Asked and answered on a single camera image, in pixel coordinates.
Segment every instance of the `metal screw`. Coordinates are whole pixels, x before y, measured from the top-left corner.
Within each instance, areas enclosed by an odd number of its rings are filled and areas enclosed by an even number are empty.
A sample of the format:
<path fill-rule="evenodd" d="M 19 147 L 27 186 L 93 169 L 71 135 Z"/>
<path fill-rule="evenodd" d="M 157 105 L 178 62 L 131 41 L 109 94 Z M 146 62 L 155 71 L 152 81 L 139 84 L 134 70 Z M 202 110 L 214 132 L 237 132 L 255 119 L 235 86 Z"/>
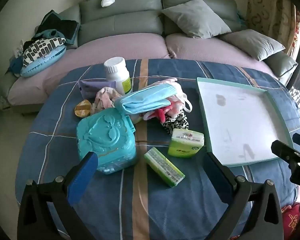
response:
<path fill-rule="evenodd" d="M 63 182 L 63 177 L 62 176 L 58 176 L 58 177 L 56 177 L 55 181 L 57 183 Z"/>
<path fill-rule="evenodd" d="M 28 186 L 31 186 L 31 185 L 32 185 L 32 182 L 33 182 L 32 179 L 28 179 L 27 182 L 26 182 L 26 184 L 27 184 Z"/>
<path fill-rule="evenodd" d="M 237 176 L 237 181 L 239 181 L 239 182 L 245 182 L 246 178 L 244 176 L 239 175 L 239 176 Z"/>
<path fill-rule="evenodd" d="M 270 180 L 270 179 L 267 179 L 267 184 L 268 184 L 269 186 L 273 186 L 273 185 L 274 185 L 274 182 L 273 182 L 272 180 Z"/>

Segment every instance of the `white medicine bottle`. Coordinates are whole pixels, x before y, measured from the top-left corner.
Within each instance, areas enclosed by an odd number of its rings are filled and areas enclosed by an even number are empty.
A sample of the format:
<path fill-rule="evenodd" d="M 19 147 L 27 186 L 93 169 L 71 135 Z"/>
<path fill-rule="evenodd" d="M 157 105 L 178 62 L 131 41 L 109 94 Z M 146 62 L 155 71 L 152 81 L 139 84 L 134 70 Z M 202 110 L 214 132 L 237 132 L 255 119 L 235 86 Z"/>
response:
<path fill-rule="evenodd" d="M 116 90 L 121 95 L 129 94 L 132 90 L 130 74 L 123 57 L 113 57 L 105 63 L 107 81 L 116 82 Z"/>

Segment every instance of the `teal plastic box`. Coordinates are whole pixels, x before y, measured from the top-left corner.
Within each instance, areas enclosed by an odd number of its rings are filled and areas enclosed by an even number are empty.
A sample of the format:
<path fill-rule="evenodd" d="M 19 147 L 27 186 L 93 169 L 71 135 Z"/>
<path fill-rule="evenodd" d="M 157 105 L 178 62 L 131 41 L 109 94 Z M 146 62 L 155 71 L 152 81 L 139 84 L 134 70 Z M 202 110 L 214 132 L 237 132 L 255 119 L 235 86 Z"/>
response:
<path fill-rule="evenodd" d="M 82 119 L 77 126 L 79 157 L 98 155 L 98 171 L 104 174 L 122 170 L 137 161 L 134 128 L 129 116 L 115 108 Z"/>

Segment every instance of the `curtain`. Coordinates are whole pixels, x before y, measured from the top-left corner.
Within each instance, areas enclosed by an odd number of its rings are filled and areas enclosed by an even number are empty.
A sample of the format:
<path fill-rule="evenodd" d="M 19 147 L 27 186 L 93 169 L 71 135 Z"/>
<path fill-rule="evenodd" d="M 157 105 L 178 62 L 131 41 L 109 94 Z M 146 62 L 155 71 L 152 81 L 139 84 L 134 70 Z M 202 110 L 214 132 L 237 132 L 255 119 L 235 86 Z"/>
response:
<path fill-rule="evenodd" d="M 289 54 L 289 56 L 293 57 L 294 60 L 297 58 L 297 54 L 299 51 L 299 48 L 297 48 L 298 47 L 297 43 L 299 43 L 299 38 L 298 38 L 299 34 L 300 34 L 300 12 L 296 10 L 296 30 L 292 42 L 292 49 Z"/>
<path fill-rule="evenodd" d="M 296 33 L 296 7 L 290 0 L 248 0 L 247 25 L 271 37 L 292 54 Z"/>

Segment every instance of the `blue plaid bedsheet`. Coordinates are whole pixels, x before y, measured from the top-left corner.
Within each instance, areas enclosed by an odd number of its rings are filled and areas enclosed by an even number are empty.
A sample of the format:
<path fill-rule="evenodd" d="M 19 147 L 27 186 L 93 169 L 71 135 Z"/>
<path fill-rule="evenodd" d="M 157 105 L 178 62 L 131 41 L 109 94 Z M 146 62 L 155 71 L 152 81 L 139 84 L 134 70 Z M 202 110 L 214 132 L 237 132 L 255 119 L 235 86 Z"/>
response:
<path fill-rule="evenodd" d="M 267 90 L 276 102 L 292 136 L 300 134 L 300 113 L 286 88 L 263 72 L 230 65 L 177 59 L 128 60 L 133 90 L 170 77 L 178 78 L 193 105 L 187 114 L 190 129 L 203 132 L 196 78 L 237 82 Z M 79 163 L 74 107 L 82 101 L 78 80 L 105 80 L 103 65 L 75 69 L 64 77 L 37 115 L 19 160 L 15 191 L 21 197 L 27 179 L 51 182 Z M 170 136 L 156 119 L 136 125 L 138 155 L 151 147 L 167 154 Z M 75 210 L 96 239 L 204 239 L 227 205 L 222 203 L 202 168 L 202 155 L 190 159 L 169 156 L 185 175 L 169 188 L 143 158 L 125 170 L 104 175 L 96 172 Z M 281 206 L 292 204 L 296 186 L 289 181 L 288 165 L 280 159 L 231 168 L 235 175 L 263 183 L 272 179 Z M 61 233 L 66 231 L 53 207 L 50 210 Z M 246 207 L 233 235 L 240 234 L 251 204 Z"/>

